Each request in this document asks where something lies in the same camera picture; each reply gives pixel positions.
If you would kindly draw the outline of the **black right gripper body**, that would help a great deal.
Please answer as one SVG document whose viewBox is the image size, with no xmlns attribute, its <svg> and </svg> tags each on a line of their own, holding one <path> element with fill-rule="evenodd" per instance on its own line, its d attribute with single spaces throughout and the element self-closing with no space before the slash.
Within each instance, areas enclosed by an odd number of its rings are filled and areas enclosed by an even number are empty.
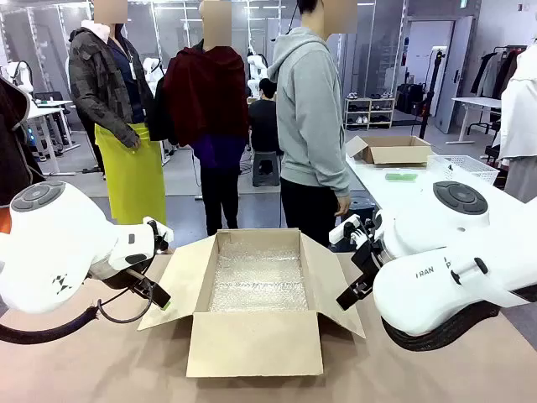
<svg viewBox="0 0 537 403">
<path fill-rule="evenodd" d="M 361 271 L 360 276 L 351 283 L 353 290 L 372 290 L 373 282 L 383 262 L 380 254 L 383 252 L 381 242 L 374 239 L 374 224 L 371 219 L 365 222 L 358 218 L 358 227 L 352 233 L 352 241 L 356 251 L 351 261 Z"/>
</svg>

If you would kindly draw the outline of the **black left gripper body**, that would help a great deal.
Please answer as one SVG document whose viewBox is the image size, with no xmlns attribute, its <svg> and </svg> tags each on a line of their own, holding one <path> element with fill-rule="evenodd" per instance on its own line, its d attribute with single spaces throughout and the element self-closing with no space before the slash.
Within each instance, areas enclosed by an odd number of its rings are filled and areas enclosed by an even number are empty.
<svg viewBox="0 0 537 403">
<path fill-rule="evenodd" d="M 126 288 L 138 295 L 154 295 L 157 289 L 157 283 L 152 281 L 146 275 L 135 270 L 124 270 L 124 281 Z"/>
</svg>

